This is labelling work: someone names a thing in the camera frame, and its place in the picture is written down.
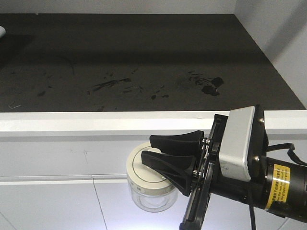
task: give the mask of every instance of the black cable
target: black cable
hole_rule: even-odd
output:
[[[284,144],[278,144],[278,145],[271,145],[267,147],[267,152],[270,151],[275,151],[275,150],[288,150],[288,156],[290,159],[299,165],[307,166],[307,163],[303,162],[294,152],[295,150],[294,144],[293,143],[284,143]]]
[[[248,183],[248,206],[249,206],[251,230],[256,230],[254,202],[253,202],[253,193],[252,193],[251,183]]]

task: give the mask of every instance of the clear glass jar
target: clear glass jar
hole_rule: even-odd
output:
[[[133,189],[130,184],[129,186],[133,202],[147,212],[162,212],[167,210],[172,207],[178,196],[176,188],[173,188],[164,195],[146,195]]]
[[[170,208],[177,200],[176,187],[164,176],[142,164],[144,150],[161,153],[150,143],[137,146],[127,159],[127,180],[133,202],[148,212],[161,212]]]

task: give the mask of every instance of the white object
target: white object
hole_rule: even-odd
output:
[[[254,106],[229,113],[219,153],[221,171],[225,177],[250,181],[248,147],[254,114]]]
[[[137,146],[127,159],[127,179],[131,188],[132,200],[148,212],[160,212],[171,207],[177,199],[174,185],[155,170],[142,164],[144,150],[161,153],[151,148],[150,143]]]
[[[5,34],[6,34],[5,29],[2,26],[0,26],[0,38],[3,37]]]

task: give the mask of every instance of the white wall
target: white wall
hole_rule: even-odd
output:
[[[0,13],[233,13],[236,0],[0,0]]]
[[[235,15],[307,107],[307,1],[237,0]]]

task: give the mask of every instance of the cabinet door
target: cabinet door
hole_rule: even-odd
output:
[[[14,226],[6,219],[6,217],[0,213],[0,229],[1,230],[16,230]]]
[[[92,180],[2,182],[0,212],[18,230],[106,229]]]
[[[108,230],[179,229],[187,207],[187,197],[180,194],[170,209],[149,213],[133,203],[126,180],[119,181],[106,183],[104,180],[95,180]],[[255,215],[257,227],[261,230],[276,230],[284,223],[283,218],[258,208],[255,209]],[[250,229],[248,206],[212,194],[202,229]]]
[[[280,230],[307,230],[307,224],[293,219],[288,219]]]
[[[150,213],[138,208],[131,196],[127,180],[105,183],[95,180],[97,194],[108,230],[178,230],[188,198],[179,195],[168,210]]]
[[[24,137],[1,140],[0,177],[125,174],[148,136]]]

